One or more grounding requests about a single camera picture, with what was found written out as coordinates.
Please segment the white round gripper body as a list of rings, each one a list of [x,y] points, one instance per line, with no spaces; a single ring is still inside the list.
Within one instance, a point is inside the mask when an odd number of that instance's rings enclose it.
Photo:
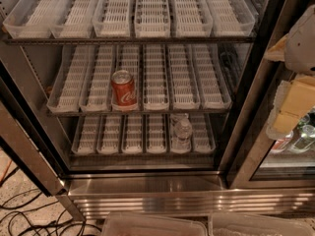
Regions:
[[[290,29],[284,63],[297,74],[315,75],[315,5],[309,6]]]

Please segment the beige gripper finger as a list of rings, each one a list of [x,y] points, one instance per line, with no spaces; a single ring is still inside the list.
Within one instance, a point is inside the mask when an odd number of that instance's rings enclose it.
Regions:
[[[267,120],[267,136],[272,140],[284,138],[314,106],[314,77],[298,76],[291,82],[281,81]]]
[[[284,35],[274,46],[272,46],[265,52],[264,58],[273,62],[283,62],[286,41],[287,34]]]

